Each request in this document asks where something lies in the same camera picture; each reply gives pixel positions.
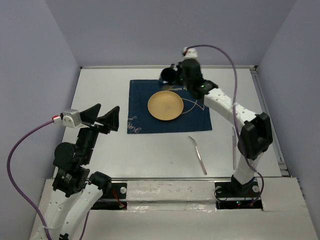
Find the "dark blue cup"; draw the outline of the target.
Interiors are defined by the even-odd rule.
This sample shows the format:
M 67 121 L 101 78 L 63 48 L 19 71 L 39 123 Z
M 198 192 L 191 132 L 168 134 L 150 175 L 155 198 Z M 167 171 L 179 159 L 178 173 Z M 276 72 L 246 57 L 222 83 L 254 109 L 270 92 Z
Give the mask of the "dark blue cup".
M 164 68 L 159 76 L 158 84 L 160 87 L 173 86 L 176 83 L 177 71 L 171 67 Z

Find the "tan round plate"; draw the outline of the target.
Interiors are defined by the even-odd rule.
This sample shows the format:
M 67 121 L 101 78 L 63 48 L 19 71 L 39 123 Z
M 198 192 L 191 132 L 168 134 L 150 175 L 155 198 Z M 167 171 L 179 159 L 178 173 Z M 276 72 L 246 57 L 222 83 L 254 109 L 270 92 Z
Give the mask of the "tan round plate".
M 163 90 L 156 92 L 149 98 L 147 109 L 155 119 L 171 121 L 182 114 L 184 103 L 177 93 Z

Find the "dark blue patterned cloth napkin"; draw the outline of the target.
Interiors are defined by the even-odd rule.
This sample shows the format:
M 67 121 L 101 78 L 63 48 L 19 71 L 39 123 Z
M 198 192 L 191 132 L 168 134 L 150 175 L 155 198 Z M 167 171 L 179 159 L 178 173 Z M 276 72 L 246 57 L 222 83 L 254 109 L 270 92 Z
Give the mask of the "dark blue patterned cloth napkin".
M 129 83 L 128 134 L 162 134 L 211 131 L 210 110 L 194 100 L 187 89 L 176 85 L 171 90 L 183 101 L 181 115 L 170 121 L 153 117 L 148 111 L 150 97 L 161 90 L 160 83 L 153 79 L 135 79 Z

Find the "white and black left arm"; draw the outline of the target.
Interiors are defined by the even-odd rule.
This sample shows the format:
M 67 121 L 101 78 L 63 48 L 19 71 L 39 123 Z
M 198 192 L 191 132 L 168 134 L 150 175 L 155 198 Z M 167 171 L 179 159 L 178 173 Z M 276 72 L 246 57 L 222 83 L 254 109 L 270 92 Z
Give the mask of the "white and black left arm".
M 55 124 L 78 129 L 75 143 L 62 142 L 54 150 L 53 165 L 57 173 L 41 225 L 33 235 L 34 240 L 70 240 L 92 206 L 108 196 L 112 179 L 96 171 L 90 174 L 85 166 L 91 161 L 99 134 L 109 134 L 119 129 L 120 107 L 115 106 L 99 116 L 101 104 L 78 111 L 69 109 L 53 116 Z

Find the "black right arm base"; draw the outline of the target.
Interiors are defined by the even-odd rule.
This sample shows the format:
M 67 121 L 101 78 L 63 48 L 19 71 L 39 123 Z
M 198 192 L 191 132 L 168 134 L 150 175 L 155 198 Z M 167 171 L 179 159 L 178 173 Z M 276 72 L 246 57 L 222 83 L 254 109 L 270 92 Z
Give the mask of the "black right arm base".
M 230 181 L 214 183 L 215 206 L 218 210 L 263 209 L 258 182 L 254 180 L 243 191 L 236 192 Z

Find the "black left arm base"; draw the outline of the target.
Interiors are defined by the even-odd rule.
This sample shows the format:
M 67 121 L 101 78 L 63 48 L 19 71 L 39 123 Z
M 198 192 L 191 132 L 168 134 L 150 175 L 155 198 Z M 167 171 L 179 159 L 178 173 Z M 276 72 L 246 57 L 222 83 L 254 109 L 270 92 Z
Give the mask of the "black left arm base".
M 122 211 L 127 209 L 127 182 L 113 182 L 108 193 L 104 193 L 91 210 Z

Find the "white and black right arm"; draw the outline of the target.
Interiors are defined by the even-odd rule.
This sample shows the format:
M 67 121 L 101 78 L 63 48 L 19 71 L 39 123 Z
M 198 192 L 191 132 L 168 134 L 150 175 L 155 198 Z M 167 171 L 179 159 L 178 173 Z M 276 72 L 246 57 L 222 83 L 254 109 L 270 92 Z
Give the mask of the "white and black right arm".
M 235 196 L 242 196 L 249 189 L 249 183 L 257 173 L 261 156 L 273 143 L 270 117 L 262 112 L 257 114 L 227 96 L 217 84 L 206 80 L 200 63 L 187 58 L 178 65 L 171 65 L 160 74 L 164 84 L 183 86 L 195 99 L 214 110 L 234 125 L 238 137 L 237 147 L 240 159 L 231 177 L 230 190 Z

